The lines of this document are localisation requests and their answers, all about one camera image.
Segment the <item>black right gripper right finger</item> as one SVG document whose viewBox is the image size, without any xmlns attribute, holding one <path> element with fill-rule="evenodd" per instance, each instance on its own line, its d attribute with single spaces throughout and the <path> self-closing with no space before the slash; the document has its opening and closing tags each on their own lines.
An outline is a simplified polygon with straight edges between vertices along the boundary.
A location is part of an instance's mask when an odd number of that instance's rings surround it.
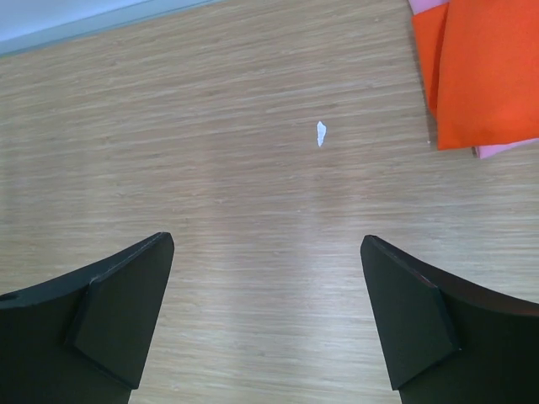
<svg viewBox="0 0 539 404">
<path fill-rule="evenodd" d="M 538 305 L 429 265 L 380 237 L 360 247 L 393 390 L 403 403 L 536 403 Z"/>
</svg>

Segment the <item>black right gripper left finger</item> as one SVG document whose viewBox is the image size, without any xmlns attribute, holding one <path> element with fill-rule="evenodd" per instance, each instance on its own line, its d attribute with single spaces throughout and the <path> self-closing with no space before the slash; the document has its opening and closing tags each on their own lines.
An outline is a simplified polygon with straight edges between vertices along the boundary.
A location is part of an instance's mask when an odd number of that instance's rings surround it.
<svg viewBox="0 0 539 404">
<path fill-rule="evenodd" d="M 127 403 L 138 389 L 172 268 L 152 235 L 1 297 L 3 403 Z"/>
</svg>

